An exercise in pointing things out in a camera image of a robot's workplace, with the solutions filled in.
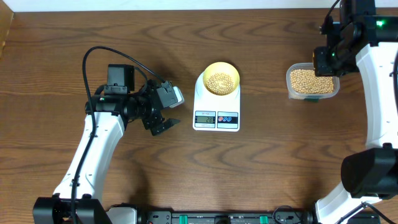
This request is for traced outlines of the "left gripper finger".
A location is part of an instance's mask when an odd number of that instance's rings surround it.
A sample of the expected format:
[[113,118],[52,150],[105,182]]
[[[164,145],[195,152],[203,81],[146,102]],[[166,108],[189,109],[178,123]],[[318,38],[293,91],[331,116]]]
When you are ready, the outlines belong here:
[[171,82],[164,82],[156,89],[163,108],[174,108],[184,103],[182,92]]
[[159,124],[156,124],[154,127],[150,129],[151,134],[153,136],[157,136],[162,134],[164,131],[170,129],[172,126],[175,126],[180,122],[179,119],[169,118],[166,121],[161,121]]

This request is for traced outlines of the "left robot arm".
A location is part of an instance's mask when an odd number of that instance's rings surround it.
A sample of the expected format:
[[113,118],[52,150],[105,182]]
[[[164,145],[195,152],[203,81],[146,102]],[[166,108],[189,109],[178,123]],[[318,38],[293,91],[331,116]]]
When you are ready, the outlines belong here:
[[140,223],[137,208],[126,203],[105,210],[104,181],[114,150],[130,121],[142,120],[156,136],[178,123],[161,111],[184,102],[170,82],[149,80],[137,93],[126,82],[101,85],[86,104],[84,132],[72,163],[51,197],[39,197],[33,207],[35,223]]

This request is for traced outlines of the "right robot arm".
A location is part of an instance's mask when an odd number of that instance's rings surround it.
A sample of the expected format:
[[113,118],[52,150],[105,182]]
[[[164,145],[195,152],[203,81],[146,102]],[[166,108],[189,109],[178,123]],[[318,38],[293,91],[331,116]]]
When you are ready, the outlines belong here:
[[341,182],[315,203],[309,223],[347,223],[397,195],[397,17],[380,16],[374,0],[337,1],[325,16],[326,46],[313,51],[318,77],[360,73],[367,114],[365,149],[344,158]]

